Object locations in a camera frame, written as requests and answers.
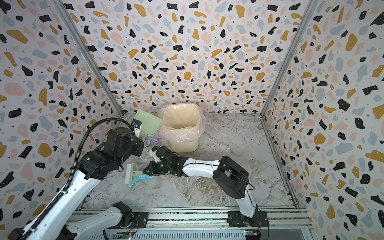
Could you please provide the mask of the green hand brush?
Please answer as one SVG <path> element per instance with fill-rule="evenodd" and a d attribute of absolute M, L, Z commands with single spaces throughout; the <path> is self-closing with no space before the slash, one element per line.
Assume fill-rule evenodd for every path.
<path fill-rule="evenodd" d="M 138 175 L 144 175 L 143 171 L 140 171 L 136 164 L 127 164 L 125 184 L 129 185 L 132 182 L 132 178 Z"/>

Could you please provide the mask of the green plastic dustpan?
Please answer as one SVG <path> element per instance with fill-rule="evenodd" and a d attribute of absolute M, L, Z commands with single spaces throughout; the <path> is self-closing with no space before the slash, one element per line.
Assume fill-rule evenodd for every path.
<path fill-rule="evenodd" d="M 158 129 L 163 123 L 161 118 L 156 117 L 141 109 L 137 111 L 134 119 L 140 120 L 143 123 L 142 136 L 147 135 L 149 137 L 156 135 Z"/>

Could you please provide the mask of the cream trash bin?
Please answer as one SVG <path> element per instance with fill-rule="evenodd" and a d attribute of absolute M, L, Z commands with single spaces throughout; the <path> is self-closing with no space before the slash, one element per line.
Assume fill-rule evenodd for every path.
<path fill-rule="evenodd" d="M 164 108 L 161 137 L 175 153 L 193 152 L 204 132 L 200 108 L 195 104 L 177 104 Z"/>

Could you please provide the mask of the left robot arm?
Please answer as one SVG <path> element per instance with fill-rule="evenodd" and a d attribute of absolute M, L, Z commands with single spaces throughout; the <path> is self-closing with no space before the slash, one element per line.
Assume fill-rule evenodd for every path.
<path fill-rule="evenodd" d="M 139 137 L 141 128 L 116 128 L 108 132 L 107 141 L 86 153 L 50 204 L 24 228 L 11 231 L 10 240 L 82 240 L 110 227 L 129 228 L 134 225 L 132 209 L 122 202 L 106 211 L 78 223 L 68 219 L 90 193 L 110 172 L 123 166 L 125 160 L 139 157 L 144 143 Z"/>

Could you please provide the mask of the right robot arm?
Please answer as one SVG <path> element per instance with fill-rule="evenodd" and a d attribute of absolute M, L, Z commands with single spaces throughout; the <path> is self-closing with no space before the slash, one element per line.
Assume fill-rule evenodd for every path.
<path fill-rule="evenodd" d="M 154 158 L 143 170 L 148 176 L 173 175 L 176 177 L 204 177 L 214 180 L 217 185 L 239 205 L 238 212 L 229 212 L 228 224 L 231 227 L 260 227 L 258 207 L 251 196 L 254 186 L 249 173 L 230 157 L 203 161 L 181 157 L 165 146 L 153 147 L 150 155 Z"/>

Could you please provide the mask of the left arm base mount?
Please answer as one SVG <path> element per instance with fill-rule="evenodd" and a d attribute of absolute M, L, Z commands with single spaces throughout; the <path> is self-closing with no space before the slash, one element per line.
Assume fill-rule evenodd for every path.
<path fill-rule="evenodd" d="M 147 227 L 148 219 L 148 212 L 133 212 L 130 214 L 124 214 L 120 222 L 114 226 L 114 228 L 123 230 L 145 229 Z"/>

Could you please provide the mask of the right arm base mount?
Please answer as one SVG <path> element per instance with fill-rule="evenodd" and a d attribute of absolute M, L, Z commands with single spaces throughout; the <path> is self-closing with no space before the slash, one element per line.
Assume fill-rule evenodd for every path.
<path fill-rule="evenodd" d="M 269 227 L 269 219 L 266 211 L 256 210 L 253 217 L 245 217 L 240 211 L 229 211 L 227 223 L 231 228 Z"/>

